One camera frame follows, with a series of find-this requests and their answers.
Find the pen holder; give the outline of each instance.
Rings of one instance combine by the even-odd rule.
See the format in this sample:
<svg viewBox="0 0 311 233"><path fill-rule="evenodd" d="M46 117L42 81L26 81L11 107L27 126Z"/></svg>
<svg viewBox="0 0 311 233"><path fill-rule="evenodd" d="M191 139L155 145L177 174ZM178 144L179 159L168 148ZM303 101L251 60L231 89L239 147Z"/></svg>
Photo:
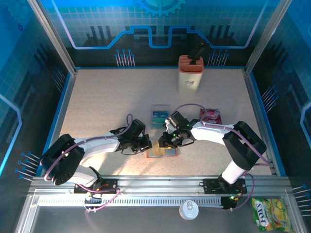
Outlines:
<svg viewBox="0 0 311 233"><path fill-rule="evenodd" d="M183 95L195 94L199 88L204 70L203 58L200 57L195 65L190 65L191 59L182 55L178 60L178 93Z"/></svg>

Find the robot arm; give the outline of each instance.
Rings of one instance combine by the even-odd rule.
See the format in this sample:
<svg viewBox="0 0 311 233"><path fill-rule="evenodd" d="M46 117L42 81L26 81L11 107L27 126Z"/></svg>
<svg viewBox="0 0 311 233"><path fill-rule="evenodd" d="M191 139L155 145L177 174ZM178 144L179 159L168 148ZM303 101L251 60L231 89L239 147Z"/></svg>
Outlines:
<svg viewBox="0 0 311 233"><path fill-rule="evenodd" d="M233 131L238 131L261 155L267 150L265 143L242 121L235 125L204 123L203 126L200 120L193 119L189 122L176 111L166 119L165 124L167 131L158 141L162 148L183 147L194 143L195 140L212 141L227 147L232 161L218 178L218 184L224 191L249 171L259 159Z"/></svg>
<svg viewBox="0 0 311 233"><path fill-rule="evenodd" d="M132 154L144 152L152 147L149 135L145 134L145 125L135 119L128 130L126 127L111 130L109 133L92 138L72 138L69 134L62 135L43 155L40 165L48 171L61 154L74 145L50 171L48 176L55 185L72 182L97 190L102 184L102 177L92 167L79 165L83 159L102 152L123 151L127 148Z"/></svg>

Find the red snack package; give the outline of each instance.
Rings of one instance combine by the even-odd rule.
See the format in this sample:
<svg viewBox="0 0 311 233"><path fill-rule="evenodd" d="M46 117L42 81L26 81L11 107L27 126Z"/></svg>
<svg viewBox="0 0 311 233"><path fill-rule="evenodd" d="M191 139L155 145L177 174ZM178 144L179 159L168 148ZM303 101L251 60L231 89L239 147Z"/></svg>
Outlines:
<svg viewBox="0 0 311 233"><path fill-rule="evenodd" d="M222 125L222 119L220 117L220 112L218 109L207 108L206 111L207 111L207 115L203 119L204 122ZM199 117L201 118L202 116L204 116L204 113L205 113L204 109L200 108Z"/></svg>

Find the snack bag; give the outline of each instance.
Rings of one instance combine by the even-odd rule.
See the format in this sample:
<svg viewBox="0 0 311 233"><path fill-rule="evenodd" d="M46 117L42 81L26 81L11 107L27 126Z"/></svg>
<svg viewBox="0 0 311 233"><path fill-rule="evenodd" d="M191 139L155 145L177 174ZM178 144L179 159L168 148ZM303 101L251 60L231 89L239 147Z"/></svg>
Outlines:
<svg viewBox="0 0 311 233"><path fill-rule="evenodd" d="M279 230L294 233L282 199L252 198L254 223L261 232Z"/></svg>
<svg viewBox="0 0 311 233"><path fill-rule="evenodd" d="M222 124L222 119L220 117L220 112L218 109L212 109L212 108L207 108L207 115L206 117L203 119L204 122L207 123L211 123L211 124ZM204 109L200 108L200 115L199 117L201 118L202 116L204 116Z"/></svg>

